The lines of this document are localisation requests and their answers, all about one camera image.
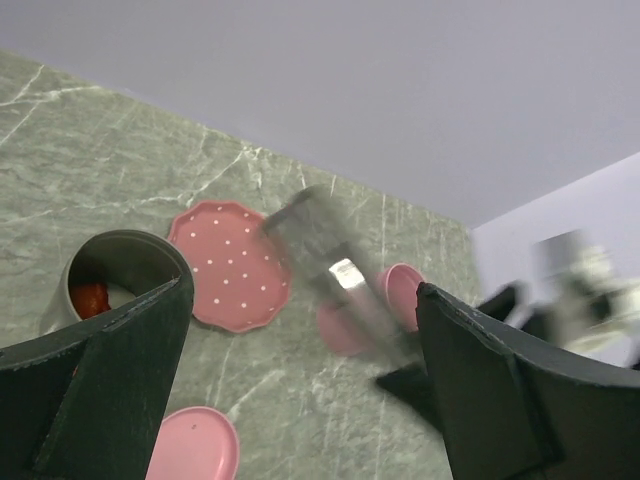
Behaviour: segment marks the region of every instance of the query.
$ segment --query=green marble surface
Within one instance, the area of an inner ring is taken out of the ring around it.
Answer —
[[[0,347],[37,335],[63,265],[89,236],[168,233],[201,199],[268,214],[324,184],[380,268],[416,266],[475,302],[458,222],[0,51]],[[242,335],[192,322],[168,412],[209,405],[241,439],[237,478],[451,478],[441,439],[371,389],[379,367],[331,354],[294,283],[269,326]]]

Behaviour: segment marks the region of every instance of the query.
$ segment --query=polka dot plate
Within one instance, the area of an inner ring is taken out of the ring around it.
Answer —
[[[169,241],[193,271],[193,315],[241,333],[263,327],[289,300],[291,273],[259,241],[264,218],[235,202],[205,200],[178,215]]]

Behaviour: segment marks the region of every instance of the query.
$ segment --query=round pink plate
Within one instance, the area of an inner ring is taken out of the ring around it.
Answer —
[[[267,325],[289,300],[291,273],[257,233],[263,217],[235,202],[205,200],[177,216],[169,241],[193,270],[193,315],[240,333]]]
[[[185,408],[162,422],[146,480],[233,480],[239,458],[227,417],[209,407]]]
[[[424,278],[415,268],[397,263],[378,276],[378,286],[384,292],[409,331],[416,331],[416,290]],[[321,305],[316,312],[318,332],[327,347],[345,357],[357,355],[370,348],[367,339],[358,331],[349,328],[349,320],[341,317],[331,305]]]

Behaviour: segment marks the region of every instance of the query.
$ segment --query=cylindrical container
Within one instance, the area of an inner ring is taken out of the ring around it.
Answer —
[[[416,331],[416,291],[424,278],[415,268],[406,263],[397,263],[378,275],[378,288],[384,294],[408,331]],[[342,356],[353,356],[369,350],[366,336],[355,329],[348,318],[331,305],[321,305],[316,313],[320,336],[327,347]]]
[[[140,230],[111,230],[95,235],[65,265],[40,319],[40,335],[82,320],[71,302],[70,287],[104,283],[137,297],[182,276],[193,283],[182,254],[157,235]]]

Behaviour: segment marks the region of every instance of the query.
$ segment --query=red food item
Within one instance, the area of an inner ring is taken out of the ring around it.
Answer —
[[[78,285],[69,289],[71,303],[82,320],[95,317],[100,313],[111,310],[109,293],[103,283]]]

